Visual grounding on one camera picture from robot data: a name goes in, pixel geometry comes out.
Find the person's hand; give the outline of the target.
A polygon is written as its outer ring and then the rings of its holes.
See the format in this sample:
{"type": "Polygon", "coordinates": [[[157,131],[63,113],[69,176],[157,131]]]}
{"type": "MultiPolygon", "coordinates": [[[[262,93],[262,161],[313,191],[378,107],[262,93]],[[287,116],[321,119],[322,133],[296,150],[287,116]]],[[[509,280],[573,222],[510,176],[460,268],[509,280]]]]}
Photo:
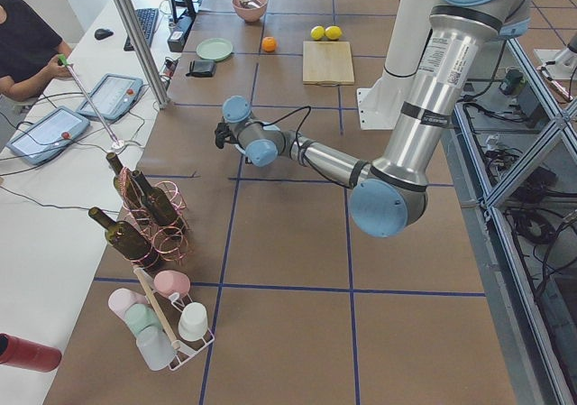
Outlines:
{"type": "Polygon", "coordinates": [[[47,79],[71,77],[69,69],[62,64],[59,54],[54,55],[41,72],[47,79]]]}

